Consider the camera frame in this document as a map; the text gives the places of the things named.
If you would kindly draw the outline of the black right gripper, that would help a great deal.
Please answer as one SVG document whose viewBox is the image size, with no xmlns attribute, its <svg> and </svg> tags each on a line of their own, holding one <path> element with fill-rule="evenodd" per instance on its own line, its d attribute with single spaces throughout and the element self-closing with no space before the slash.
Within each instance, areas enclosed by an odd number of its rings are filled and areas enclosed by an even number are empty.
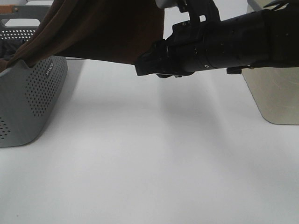
<svg viewBox="0 0 299 224">
<path fill-rule="evenodd" d="M 207 21 L 189 20 L 172 26 L 167 39 L 155 42 L 138 57 L 138 76 L 156 74 L 160 78 L 185 77 L 208 70 L 206 48 L 203 46 Z"/>
</svg>

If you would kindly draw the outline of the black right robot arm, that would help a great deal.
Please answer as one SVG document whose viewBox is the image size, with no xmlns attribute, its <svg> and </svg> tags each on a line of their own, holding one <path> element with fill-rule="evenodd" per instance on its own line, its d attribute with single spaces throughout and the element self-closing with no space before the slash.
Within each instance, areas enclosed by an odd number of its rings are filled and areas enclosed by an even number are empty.
<svg viewBox="0 0 299 224">
<path fill-rule="evenodd" d="M 263 10 L 221 20 L 212 0 L 158 0 L 159 8 L 178 7 L 189 20 L 173 25 L 135 63 L 138 76 L 185 77 L 197 71 L 293 68 L 299 65 L 299 3 L 275 0 Z"/>
</svg>

